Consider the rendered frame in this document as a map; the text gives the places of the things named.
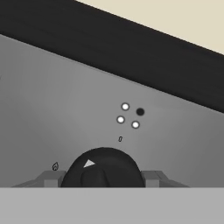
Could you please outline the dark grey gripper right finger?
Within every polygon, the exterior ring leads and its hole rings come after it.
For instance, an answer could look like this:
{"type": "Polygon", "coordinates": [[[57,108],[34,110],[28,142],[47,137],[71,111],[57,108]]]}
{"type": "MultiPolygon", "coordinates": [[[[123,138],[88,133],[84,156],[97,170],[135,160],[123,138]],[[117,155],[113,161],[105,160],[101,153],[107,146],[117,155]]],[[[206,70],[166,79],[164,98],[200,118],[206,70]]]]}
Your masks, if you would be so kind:
{"type": "Polygon", "coordinates": [[[177,181],[168,179],[162,171],[142,171],[146,187],[186,187],[177,181]]]}

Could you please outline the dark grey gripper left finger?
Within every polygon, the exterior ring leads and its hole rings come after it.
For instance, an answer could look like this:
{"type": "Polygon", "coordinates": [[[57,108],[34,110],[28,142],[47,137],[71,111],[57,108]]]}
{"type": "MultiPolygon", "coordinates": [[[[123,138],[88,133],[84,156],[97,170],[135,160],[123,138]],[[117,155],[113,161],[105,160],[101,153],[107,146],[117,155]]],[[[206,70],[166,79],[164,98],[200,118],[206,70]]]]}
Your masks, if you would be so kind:
{"type": "Polygon", "coordinates": [[[26,181],[17,187],[60,187],[66,171],[43,171],[35,179],[26,181]]]}

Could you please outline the black stove knob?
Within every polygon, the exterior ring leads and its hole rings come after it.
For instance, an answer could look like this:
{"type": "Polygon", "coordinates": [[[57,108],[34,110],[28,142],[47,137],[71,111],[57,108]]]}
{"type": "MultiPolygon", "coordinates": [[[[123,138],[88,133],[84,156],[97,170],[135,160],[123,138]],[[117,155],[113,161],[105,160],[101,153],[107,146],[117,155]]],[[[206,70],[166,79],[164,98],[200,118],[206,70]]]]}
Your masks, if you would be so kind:
{"type": "Polygon", "coordinates": [[[63,178],[62,187],[145,187],[134,159],[108,147],[88,150],[77,157],[63,178]]]}

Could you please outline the grey and black stove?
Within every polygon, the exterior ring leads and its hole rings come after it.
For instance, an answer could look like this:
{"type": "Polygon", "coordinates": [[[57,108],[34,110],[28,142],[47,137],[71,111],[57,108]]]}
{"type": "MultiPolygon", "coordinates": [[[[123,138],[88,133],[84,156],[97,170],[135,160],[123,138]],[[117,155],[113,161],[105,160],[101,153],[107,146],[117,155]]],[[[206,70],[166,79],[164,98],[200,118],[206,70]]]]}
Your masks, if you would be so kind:
{"type": "Polygon", "coordinates": [[[0,0],[0,187],[97,147],[224,187],[224,55],[77,0],[0,0]]]}

